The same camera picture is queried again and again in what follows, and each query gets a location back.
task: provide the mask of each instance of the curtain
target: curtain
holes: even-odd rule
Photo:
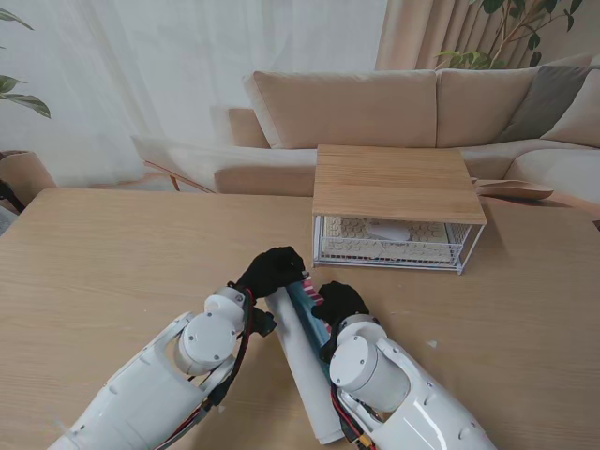
[[[469,5],[469,0],[389,0],[376,68],[435,68],[441,62],[435,55],[443,51],[489,53],[502,13],[486,14],[480,5]],[[522,68],[529,58],[525,38],[505,46],[499,59],[508,68]]]
[[[248,105],[255,69],[366,71],[385,0],[0,0],[1,73],[52,119],[0,101],[0,149],[35,151],[59,186],[140,178],[131,136],[210,143],[210,109]]]

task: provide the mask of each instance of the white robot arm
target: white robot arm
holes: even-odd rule
[[[496,450],[475,418],[372,316],[341,322],[329,368],[334,407],[342,422],[352,418],[348,426],[363,448]]]
[[[236,359],[241,362],[248,344],[245,318],[251,311],[247,295],[225,287],[205,300],[203,313],[179,316],[112,375],[50,449],[167,448],[224,397]],[[232,353],[240,335],[236,358]],[[172,341],[171,360],[165,351]],[[206,374],[200,385],[192,382]],[[218,386],[226,386],[224,392],[211,398]]]

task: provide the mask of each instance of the wooden lid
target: wooden lid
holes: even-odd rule
[[[319,145],[314,216],[486,224],[460,152]]]

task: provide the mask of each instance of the beige sofa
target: beige sofa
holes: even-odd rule
[[[154,167],[207,190],[293,196],[312,195],[319,143],[457,148],[474,177],[532,181],[600,203],[595,137],[593,146],[589,137],[492,143],[536,71],[254,72],[245,81],[253,108],[215,111],[220,144],[139,138],[136,146]]]

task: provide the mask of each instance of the wooden box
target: wooden box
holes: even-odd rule
[[[459,151],[437,148],[320,145],[312,215],[315,265],[459,274],[487,224]]]

